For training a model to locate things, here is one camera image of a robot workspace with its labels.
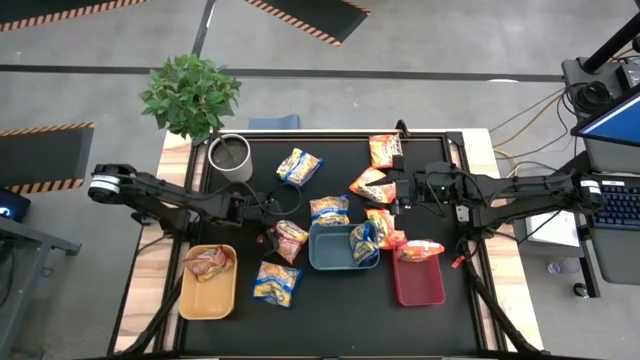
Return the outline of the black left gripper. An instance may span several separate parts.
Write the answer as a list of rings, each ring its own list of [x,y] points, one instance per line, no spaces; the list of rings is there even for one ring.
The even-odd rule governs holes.
[[[280,219],[279,213],[282,208],[280,203],[272,198],[265,201],[258,201],[254,198],[245,197],[244,205],[241,209],[240,218],[244,223],[262,224],[270,226],[267,234],[270,238],[263,241],[265,256],[270,256],[278,252],[279,230],[276,222]]]

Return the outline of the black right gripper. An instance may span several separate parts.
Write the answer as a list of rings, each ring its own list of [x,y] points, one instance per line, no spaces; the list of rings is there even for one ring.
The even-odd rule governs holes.
[[[406,172],[405,159],[402,155],[394,156],[395,173],[386,174],[383,178],[367,183],[367,186],[384,186],[395,183],[396,198],[388,204],[388,210],[395,215],[404,215],[415,206],[422,206],[425,201],[426,167]]]

